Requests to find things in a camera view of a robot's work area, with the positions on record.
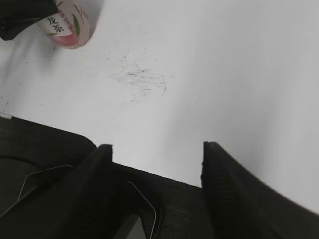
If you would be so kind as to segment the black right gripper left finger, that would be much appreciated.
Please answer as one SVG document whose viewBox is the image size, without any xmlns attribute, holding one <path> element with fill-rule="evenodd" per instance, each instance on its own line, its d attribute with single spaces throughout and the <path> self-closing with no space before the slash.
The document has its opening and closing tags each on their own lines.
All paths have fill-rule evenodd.
<svg viewBox="0 0 319 239">
<path fill-rule="evenodd" d="M 158 238 L 160 199 L 133 169 L 113 162 L 113 148 L 96 148 L 63 181 L 69 210 L 59 239 L 114 239 L 129 216 L 141 219 L 145 237 Z"/>
</svg>

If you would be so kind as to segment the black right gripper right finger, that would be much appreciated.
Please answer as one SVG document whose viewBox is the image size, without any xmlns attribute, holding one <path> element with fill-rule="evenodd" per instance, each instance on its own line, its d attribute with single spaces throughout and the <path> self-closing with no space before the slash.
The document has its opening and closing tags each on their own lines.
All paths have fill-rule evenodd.
<svg viewBox="0 0 319 239">
<path fill-rule="evenodd" d="M 218 239 L 317 239 L 319 216 L 263 183 L 216 142 L 204 142 L 201 184 Z"/>
</svg>

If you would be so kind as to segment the black robot base cover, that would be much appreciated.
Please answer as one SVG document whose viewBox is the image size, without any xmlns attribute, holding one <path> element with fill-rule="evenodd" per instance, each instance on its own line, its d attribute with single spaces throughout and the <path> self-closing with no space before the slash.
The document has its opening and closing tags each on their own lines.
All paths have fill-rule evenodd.
<svg viewBox="0 0 319 239">
<path fill-rule="evenodd" d="M 19 118 L 1 119 L 1 238 L 57 239 L 69 210 L 63 181 L 98 147 L 78 134 Z M 159 196 L 158 239 L 214 237 L 200 188 L 132 169 Z M 129 216 L 115 237 L 128 238 L 146 239 L 138 216 Z"/>
</svg>

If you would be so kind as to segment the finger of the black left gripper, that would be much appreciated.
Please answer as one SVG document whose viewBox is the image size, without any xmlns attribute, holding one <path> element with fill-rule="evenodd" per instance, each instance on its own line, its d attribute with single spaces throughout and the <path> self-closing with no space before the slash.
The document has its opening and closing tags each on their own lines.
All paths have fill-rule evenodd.
<svg viewBox="0 0 319 239">
<path fill-rule="evenodd" d="M 13 40 L 29 26 L 56 13 L 53 0 L 0 0 L 0 37 Z"/>
</svg>

